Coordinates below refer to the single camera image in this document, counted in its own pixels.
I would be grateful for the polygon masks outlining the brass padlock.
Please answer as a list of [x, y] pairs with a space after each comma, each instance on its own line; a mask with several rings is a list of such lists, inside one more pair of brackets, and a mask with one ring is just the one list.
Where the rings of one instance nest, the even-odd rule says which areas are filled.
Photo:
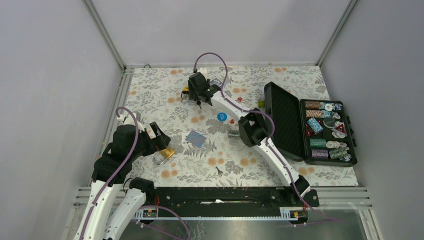
[[175, 154], [175, 150], [168, 146], [167, 148], [158, 151], [152, 159], [152, 162], [155, 165], [162, 165], [166, 161], [168, 161]]

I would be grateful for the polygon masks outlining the yellow padlock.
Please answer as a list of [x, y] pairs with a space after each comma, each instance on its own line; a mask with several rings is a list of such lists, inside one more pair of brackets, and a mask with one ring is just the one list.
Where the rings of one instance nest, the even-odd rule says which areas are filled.
[[181, 94], [180, 94], [180, 99], [183, 100], [184, 96], [189, 94], [189, 87], [185, 86], [183, 87]]

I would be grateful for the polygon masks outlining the orange padlock with key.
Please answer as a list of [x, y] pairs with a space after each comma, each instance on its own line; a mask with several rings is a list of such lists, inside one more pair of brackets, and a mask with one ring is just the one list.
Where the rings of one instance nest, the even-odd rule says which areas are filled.
[[200, 110], [202, 109], [202, 101], [201, 100], [197, 100], [196, 105], [199, 107]]

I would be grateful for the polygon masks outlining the small padlock key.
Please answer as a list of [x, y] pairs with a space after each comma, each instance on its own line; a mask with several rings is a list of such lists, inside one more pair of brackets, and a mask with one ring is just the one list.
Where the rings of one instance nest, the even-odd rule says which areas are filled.
[[222, 176], [223, 175], [223, 171], [221, 171], [217, 166], [215, 167], [216, 168], [216, 170], [217, 170], [217, 174], [219, 175], [219, 176]]

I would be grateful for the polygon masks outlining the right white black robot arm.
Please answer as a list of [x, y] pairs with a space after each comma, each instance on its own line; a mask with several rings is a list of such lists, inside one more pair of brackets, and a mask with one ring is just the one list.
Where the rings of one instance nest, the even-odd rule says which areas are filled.
[[220, 109], [238, 121], [239, 137], [242, 142], [256, 150], [273, 168], [287, 191], [287, 201], [293, 206], [301, 205], [311, 191], [309, 182], [300, 175], [280, 153], [271, 139], [274, 129], [268, 130], [265, 119], [272, 119], [258, 109], [245, 109], [229, 98], [221, 86], [211, 85], [201, 72], [188, 78], [188, 98], [198, 105], [206, 103]]

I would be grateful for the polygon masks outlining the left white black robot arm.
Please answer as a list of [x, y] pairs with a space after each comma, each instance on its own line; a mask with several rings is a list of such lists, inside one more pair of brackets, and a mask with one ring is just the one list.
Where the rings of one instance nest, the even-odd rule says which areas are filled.
[[94, 163], [88, 204], [74, 235], [76, 240], [118, 240], [139, 207], [155, 201], [154, 182], [135, 177], [122, 202], [112, 210], [133, 162], [165, 150], [171, 141], [156, 122], [149, 124], [155, 135], [151, 137], [133, 114], [121, 114], [118, 120], [122, 124], [113, 133], [112, 142]]

